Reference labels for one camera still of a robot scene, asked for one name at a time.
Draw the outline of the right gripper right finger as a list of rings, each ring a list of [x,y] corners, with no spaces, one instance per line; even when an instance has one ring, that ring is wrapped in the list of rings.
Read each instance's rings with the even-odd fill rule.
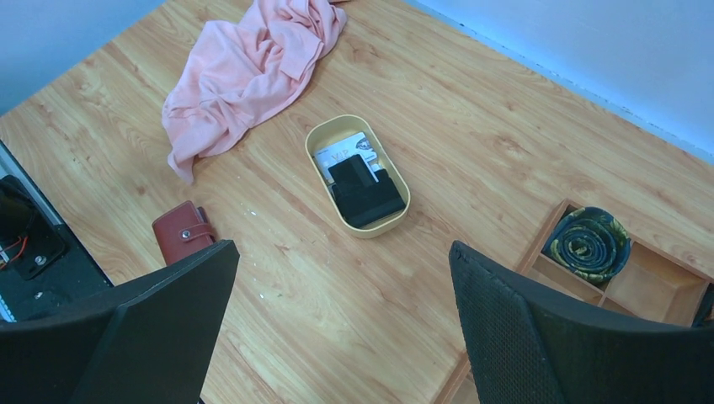
[[[590,305],[459,241],[449,265],[481,402],[712,402],[710,328]]]

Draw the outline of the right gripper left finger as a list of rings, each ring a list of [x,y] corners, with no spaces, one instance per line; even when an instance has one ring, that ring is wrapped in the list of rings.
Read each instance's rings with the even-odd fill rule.
[[[176,263],[1,326],[4,403],[197,403],[239,252],[216,242]]]

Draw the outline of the red leather card holder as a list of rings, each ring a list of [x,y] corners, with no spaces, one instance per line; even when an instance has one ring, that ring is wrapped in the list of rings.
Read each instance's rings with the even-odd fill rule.
[[[185,201],[152,223],[157,245],[166,265],[172,265],[216,241],[216,232],[205,210]]]

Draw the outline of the black credit card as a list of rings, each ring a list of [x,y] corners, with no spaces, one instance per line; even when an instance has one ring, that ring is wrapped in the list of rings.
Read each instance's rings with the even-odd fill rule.
[[[339,213],[352,227],[364,228],[406,209],[406,203],[386,169],[376,177],[361,156],[352,156],[329,168],[333,198]]]

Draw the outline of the yellow oval tray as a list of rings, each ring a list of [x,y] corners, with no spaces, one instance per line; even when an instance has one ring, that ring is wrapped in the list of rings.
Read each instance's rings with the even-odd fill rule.
[[[366,120],[353,114],[331,118],[308,133],[305,148],[353,236],[377,237],[406,219],[409,187]]]

